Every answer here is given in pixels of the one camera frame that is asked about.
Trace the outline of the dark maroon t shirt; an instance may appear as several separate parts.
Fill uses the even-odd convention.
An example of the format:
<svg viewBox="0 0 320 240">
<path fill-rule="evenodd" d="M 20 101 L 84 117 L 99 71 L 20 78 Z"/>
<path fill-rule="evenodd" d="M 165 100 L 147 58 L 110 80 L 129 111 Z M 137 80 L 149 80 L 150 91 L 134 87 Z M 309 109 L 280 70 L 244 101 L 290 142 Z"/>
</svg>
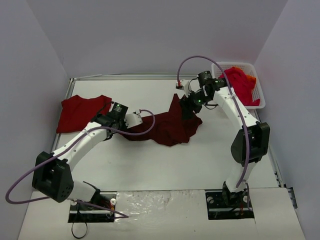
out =
<svg viewBox="0 0 320 240">
<path fill-rule="evenodd" d="M 143 135 L 124 134 L 123 137 L 129 141 L 153 140 L 157 144 L 168 147 L 188 143 L 203 121 L 195 114 L 190 119 L 182 119 L 179 100 L 175 93 L 169 110 L 155 115 L 155 125 L 148 133 Z"/>
</svg>

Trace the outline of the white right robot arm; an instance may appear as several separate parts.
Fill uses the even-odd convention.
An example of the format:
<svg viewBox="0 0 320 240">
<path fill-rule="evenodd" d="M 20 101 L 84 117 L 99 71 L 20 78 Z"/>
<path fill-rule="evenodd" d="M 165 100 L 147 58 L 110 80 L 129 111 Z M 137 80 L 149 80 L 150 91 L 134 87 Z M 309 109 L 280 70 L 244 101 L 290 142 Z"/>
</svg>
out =
<svg viewBox="0 0 320 240">
<path fill-rule="evenodd" d="M 236 130 L 230 151 L 235 161 L 229 176 L 222 186 L 222 202 L 229 207 L 240 200 L 240 194 L 247 188 L 248 179 L 254 167 L 268 152 L 270 126 L 254 117 L 237 97 L 227 77 L 213 78 L 210 71 L 196 76 L 199 89 L 192 90 L 191 81 L 178 80 L 176 89 L 184 92 L 179 104 L 183 119 L 209 105 L 221 107 Z"/>
</svg>

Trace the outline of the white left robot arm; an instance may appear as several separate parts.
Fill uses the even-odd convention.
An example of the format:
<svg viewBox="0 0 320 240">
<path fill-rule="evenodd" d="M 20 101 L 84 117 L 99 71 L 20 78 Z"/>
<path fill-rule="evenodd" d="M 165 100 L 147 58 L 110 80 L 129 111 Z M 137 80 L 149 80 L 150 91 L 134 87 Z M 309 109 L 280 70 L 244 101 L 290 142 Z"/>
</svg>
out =
<svg viewBox="0 0 320 240">
<path fill-rule="evenodd" d="M 73 180 L 72 171 L 97 144 L 126 129 L 127 111 L 127 106 L 116 102 L 111 111 L 98 113 L 64 146 L 52 153 L 40 153 L 36 158 L 32 187 L 58 203 L 80 200 L 89 209 L 97 208 L 101 203 L 98 190 L 88 183 Z"/>
</svg>

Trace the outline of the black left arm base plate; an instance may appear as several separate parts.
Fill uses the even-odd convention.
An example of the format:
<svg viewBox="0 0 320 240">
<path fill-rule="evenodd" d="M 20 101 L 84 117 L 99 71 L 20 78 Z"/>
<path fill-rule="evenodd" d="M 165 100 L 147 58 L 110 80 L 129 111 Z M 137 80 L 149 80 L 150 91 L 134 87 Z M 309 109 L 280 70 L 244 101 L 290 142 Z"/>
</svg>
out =
<svg viewBox="0 0 320 240">
<path fill-rule="evenodd" d="M 71 202 L 68 223 L 113 223 L 115 214 L 108 210 Z"/>
</svg>

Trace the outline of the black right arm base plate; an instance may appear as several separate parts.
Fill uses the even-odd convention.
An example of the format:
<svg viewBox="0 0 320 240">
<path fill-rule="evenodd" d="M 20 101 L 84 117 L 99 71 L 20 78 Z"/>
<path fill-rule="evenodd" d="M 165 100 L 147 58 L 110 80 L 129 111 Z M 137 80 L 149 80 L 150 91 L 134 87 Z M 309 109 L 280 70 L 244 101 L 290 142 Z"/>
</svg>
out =
<svg viewBox="0 0 320 240">
<path fill-rule="evenodd" d="M 255 214 L 247 191 L 236 197 L 235 203 L 227 203 L 221 189 L 206 190 L 207 218 L 210 221 L 254 219 Z"/>
</svg>

